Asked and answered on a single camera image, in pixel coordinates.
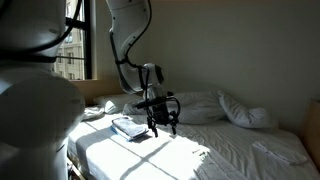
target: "white bed sheet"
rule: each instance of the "white bed sheet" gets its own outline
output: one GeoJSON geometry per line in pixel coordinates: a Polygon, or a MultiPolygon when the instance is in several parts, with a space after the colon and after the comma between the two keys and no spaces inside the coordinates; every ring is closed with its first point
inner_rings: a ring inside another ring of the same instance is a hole
{"type": "MultiPolygon", "coordinates": [[[[291,166],[252,147],[257,140],[273,140],[307,156],[299,139],[285,131],[243,129],[221,120],[178,124],[176,136],[170,126],[159,126],[158,138],[150,131],[127,142],[110,130],[119,116],[82,122],[69,136],[69,155],[77,157],[89,179],[320,179],[312,161],[291,166]]],[[[131,117],[146,122],[146,116],[131,117]]]]}

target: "white robot body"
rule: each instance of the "white robot body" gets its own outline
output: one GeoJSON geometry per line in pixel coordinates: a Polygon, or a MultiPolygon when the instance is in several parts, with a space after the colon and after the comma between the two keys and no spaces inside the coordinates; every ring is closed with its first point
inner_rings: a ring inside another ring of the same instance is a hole
{"type": "Polygon", "coordinates": [[[0,179],[67,179],[67,136],[85,108],[80,91],[52,71],[0,67],[0,179]]]}
{"type": "MultiPolygon", "coordinates": [[[[20,51],[57,39],[65,31],[65,6],[65,0],[13,0],[0,18],[0,49],[20,51]]],[[[36,54],[54,57],[58,48],[36,54]]]]}
{"type": "Polygon", "coordinates": [[[112,15],[110,33],[116,63],[119,63],[118,71],[122,89],[131,94],[143,91],[142,85],[160,86],[163,76],[159,66],[148,63],[138,69],[128,63],[130,48],[150,23],[150,2],[146,0],[108,0],[107,3],[112,15]]]}

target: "white pillow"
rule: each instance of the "white pillow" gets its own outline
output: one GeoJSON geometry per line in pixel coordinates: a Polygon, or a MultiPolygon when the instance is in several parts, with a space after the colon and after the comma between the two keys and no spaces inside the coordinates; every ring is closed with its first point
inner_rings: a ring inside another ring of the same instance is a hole
{"type": "Polygon", "coordinates": [[[133,100],[131,102],[126,103],[124,105],[122,114],[124,114],[124,115],[146,115],[147,111],[144,110],[144,108],[142,108],[142,109],[136,108],[136,105],[138,104],[139,101],[141,101],[141,99],[133,100]]]}
{"type": "Polygon", "coordinates": [[[277,126],[277,122],[270,117],[266,109],[247,109],[226,93],[222,91],[217,93],[222,108],[233,124],[244,128],[275,128],[277,126]]]}
{"type": "Polygon", "coordinates": [[[121,112],[126,103],[139,99],[141,100],[142,97],[136,94],[120,94],[97,97],[93,99],[93,102],[104,106],[105,113],[114,114],[121,112]]]}
{"type": "MultiPolygon", "coordinates": [[[[182,124],[207,124],[226,115],[216,91],[177,93],[174,96],[181,105],[178,119],[182,124]]],[[[169,111],[177,111],[176,103],[170,102],[167,106],[169,111]]]]}

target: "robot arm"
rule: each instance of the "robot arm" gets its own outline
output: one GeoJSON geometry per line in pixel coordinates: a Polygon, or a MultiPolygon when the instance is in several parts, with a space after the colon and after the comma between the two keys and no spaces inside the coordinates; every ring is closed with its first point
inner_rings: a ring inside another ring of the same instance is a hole
{"type": "Polygon", "coordinates": [[[110,40],[120,75],[122,89],[129,94],[144,91],[145,100],[137,105],[148,114],[148,126],[156,137],[156,124],[175,126],[178,123],[180,105],[171,93],[164,93],[161,84],[164,81],[161,68],[155,64],[143,66],[132,64],[128,53],[148,28],[151,21],[150,0],[107,0],[112,15],[110,40]],[[178,111],[168,112],[167,101],[175,101],[178,111]]]}
{"type": "Polygon", "coordinates": [[[133,94],[144,90],[144,86],[160,85],[164,79],[159,66],[154,64],[137,66],[132,64],[128,57],[131,47],[150,24],[150,2],[144,0],[107,2],[113,20],[110,39],[122,89],[126,93],[133,94]]]}
{"type": "Polygon", "coordinates": [[[65,6],[65,0],[0,0],[0,179],[68,179],[67,137],[85,101],[52,71],[68,34],[65,6]]]}

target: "white wall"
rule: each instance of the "white wall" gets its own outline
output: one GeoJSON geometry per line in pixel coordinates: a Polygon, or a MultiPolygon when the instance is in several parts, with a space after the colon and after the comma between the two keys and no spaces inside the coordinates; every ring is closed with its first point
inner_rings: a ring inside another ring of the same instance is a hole
{"type": "Polygon", "coordinates": [[[298,132],[320,97],[320,3],[154,1],[147,60],[175,92],[218,87],[298,132]]]}

